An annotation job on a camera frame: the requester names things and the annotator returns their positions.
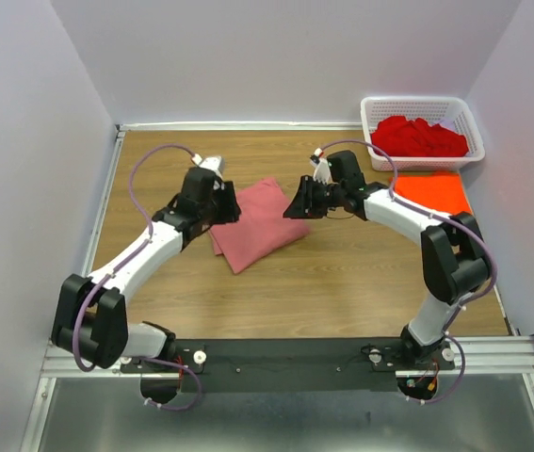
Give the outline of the pink t-shirt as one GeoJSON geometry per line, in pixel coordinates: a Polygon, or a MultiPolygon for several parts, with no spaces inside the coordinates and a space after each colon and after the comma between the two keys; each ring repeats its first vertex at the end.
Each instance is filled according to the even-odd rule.
{"type": "Polygon", "coordinates": [[[273,177],[240,190],[236,200],[239,220],[209,231],[214,253],[225,258],[234,274],[310,233],[306,221],[283,216],[290,200],[273,177]]]}

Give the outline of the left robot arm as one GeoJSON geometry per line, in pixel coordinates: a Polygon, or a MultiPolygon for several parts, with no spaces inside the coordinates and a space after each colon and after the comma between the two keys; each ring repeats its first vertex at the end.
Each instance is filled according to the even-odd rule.
{"type": "Polygon", "coordinates": [[[131,324],[127,304],[170,258],[212,226],[238,221],[235,186],[206,168],[189,169],[182,188],[148,218],[143,233],[109,264],[61,285],[52,343],[71,352],[81,368],[108,368],[141,358],[154,372],[173,363],[176,335],[150,322],[131,324]]]}

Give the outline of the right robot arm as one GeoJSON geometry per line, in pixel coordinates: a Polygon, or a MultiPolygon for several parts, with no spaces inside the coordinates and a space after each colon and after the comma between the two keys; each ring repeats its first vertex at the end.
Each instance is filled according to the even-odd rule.
{"type": "Polygon", "coordinates": [[[300,178],[284,218],[324,218],[342,208],[419,245],[427,295],[400,334],[398,357],[411,369],[422,367],[441,346],[459,311],[496,274],[476,219],[466,212],[431,210],[400,196],[391,185],[368,183],[350,150],[325,154],[316,149],[310,160],[315,171],[300,178]]]}

